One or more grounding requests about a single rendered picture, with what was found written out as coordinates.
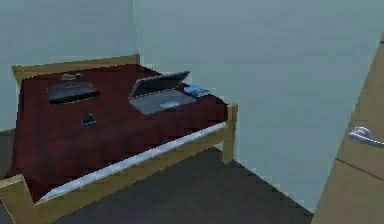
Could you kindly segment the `wooden bed with red cover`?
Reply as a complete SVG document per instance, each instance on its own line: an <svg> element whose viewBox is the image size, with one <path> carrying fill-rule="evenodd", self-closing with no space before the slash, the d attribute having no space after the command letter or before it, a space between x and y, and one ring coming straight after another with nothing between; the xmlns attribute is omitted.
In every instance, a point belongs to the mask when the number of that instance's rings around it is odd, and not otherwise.
<svg viewBox="0 0 384 224"><path fill-rule="evenodd" d="M143 115L128 101L135 82L154 77L137 54L15 65L20 87L11 166L0 200L14 224L53 224L103 197L218 143L233 159L238 106L208 95ZM63 81L63 74L83 75ZM100 94L51 104L46 89L89 82ZM81 120L93 114L96 124Z"/></svg>

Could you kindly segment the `tan wooden room door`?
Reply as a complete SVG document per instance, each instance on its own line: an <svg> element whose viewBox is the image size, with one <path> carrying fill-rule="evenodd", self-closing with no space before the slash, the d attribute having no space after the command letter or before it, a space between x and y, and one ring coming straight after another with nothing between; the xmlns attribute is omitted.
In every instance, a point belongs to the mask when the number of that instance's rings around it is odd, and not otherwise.
<svg viewBox="0 0 384 224"><path fill-rule="evenodd" d="M384 142L384 34L311 224L384 224L384 148L351 139L356 126Z"/></svg>

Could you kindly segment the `grey laptop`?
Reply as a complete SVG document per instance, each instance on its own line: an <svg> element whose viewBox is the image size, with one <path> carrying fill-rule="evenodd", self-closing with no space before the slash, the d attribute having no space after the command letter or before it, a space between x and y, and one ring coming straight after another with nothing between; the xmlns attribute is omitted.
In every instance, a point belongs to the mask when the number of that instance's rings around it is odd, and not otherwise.
<svg viewBox="0 0 384 224"><path fill-rule="evenodd" d="M129 103L143 115L195 102L196 99L177 90L189 71L143 78L136 81Z"/></svg>

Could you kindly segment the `small grey round object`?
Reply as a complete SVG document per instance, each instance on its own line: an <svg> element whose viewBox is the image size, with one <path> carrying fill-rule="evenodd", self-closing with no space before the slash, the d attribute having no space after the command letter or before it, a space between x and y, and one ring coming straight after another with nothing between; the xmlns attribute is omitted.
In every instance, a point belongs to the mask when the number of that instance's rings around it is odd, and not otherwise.
<svg viewBox="0 0 384 224"><path fill-rule="evenodd" d="M81 79L82 77L83 77L83 75L80 74L80 73L77 73L77 74L63 74L61 79L63 81L73 81L73 80Z"/></svg>

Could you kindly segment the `blue book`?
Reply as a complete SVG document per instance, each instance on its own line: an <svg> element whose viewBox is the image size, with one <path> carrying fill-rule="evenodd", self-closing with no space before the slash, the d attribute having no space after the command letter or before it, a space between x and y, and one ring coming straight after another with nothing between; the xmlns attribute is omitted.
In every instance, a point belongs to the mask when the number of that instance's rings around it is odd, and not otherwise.
<svg viewBox="0 0 384 224"><path fill-rule="evenodd" d="M202 88L197 85L186 86L184 88L184 92L196 98L200 98L210 94L210 91L208 89Z"/></svg>

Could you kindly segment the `small black phone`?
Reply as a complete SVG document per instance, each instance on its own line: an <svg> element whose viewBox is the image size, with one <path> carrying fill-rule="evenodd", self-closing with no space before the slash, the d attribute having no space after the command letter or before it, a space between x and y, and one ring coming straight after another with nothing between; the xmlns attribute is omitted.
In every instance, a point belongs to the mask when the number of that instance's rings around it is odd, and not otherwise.
<svg viewBox="0 0 384 224"><path fill-rule="evenodd" d="M83 126L89 126L96 124L97 120L93 114L88 114L81 120L81 123Z"/></svg>

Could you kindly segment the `dark grey pillow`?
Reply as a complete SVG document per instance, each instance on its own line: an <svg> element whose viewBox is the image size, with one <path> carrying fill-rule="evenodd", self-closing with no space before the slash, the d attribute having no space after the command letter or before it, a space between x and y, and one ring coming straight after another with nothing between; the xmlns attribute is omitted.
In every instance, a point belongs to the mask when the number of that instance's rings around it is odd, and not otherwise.
<svg viewBox="0 0 384 224"><path fill-rule="evenodd" d="M46 89L51 104L62 104L98 96L100 91L89 82L65 82Z"/></svg>

